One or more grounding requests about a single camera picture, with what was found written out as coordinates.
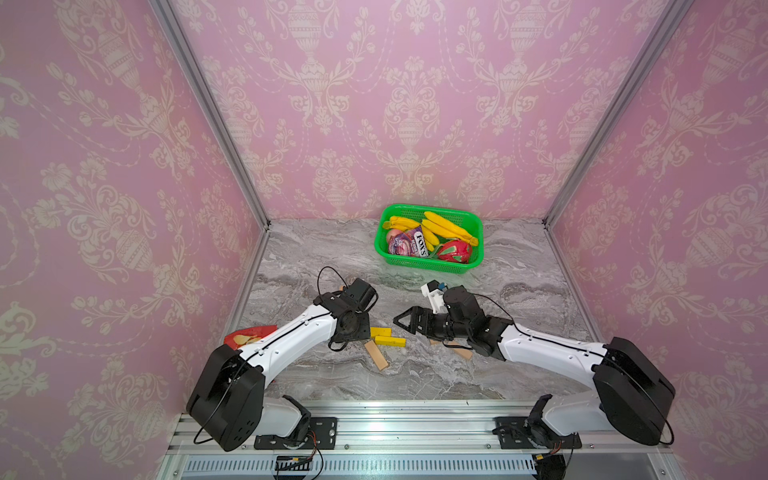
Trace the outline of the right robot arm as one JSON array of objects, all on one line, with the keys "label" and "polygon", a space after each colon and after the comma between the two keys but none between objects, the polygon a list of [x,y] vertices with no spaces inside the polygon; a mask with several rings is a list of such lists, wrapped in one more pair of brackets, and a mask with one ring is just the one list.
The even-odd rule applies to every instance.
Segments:
[{"label": "right robot arm", "polygon": [[508,312],[486,313],[479,304],[482,295],[463,286],[432,281],[422,294],[429,307],[407,309],[394,317],[396,326],[447,348],[532,365],[586,386],[561,399],[540,396],[518,425],[498,425],[497,435],[519,432],[550,450],[572,448],[580,434],[594,431],[615,431],[645,446],[673,444],[668,416],[676,390],[632,341],[586,342],[541,333],[518,324]]}]

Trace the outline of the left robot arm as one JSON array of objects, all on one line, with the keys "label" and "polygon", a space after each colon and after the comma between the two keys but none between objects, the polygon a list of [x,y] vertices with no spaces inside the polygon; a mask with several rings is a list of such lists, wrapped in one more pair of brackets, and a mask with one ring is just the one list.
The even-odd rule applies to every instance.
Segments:
[{"label": "left robot arm", "polygon": [[191,393],[187,413],[226,452],[252,436],[303,443],[310,436],[309,410],[289,396],[267,398],[266,388],[317,345],[368,340],[369,311],[377,300],[376,290],[356,279],[319,294],[294,320],[254,343],[217,347]]}]

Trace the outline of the natural wooden block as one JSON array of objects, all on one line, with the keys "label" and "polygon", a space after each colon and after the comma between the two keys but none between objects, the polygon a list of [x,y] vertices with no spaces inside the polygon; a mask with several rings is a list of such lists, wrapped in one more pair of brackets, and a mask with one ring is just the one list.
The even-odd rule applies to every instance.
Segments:
[{"label": "natural wooden block", "polygon": [[368,341],[364,345],[364,348],[379,371],[383,371],[389,367],[389,362],[384,357],[379,346],[373,340]]}]

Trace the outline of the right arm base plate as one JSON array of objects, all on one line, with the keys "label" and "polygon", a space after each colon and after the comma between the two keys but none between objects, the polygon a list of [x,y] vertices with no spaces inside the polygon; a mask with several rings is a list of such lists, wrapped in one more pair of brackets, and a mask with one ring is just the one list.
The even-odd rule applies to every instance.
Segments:
[{"label": "right arm base plate", "polygon": [[576,450],[583,446],[578,433],[561,436],[542,421],[532,421],[520,416],[496,417],[492,434],[497,437],[503,450],[560,451]]}]

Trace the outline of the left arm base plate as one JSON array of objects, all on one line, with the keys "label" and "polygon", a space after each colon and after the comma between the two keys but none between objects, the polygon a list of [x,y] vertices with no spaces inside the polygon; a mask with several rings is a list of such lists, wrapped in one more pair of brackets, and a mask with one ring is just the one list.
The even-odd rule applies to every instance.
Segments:
[{"label": "left arm base plate", "polygon": [[338,431],[337,417],[311,417],[301,420],[287,437],[256,436],[255,450],[333,450]]}]

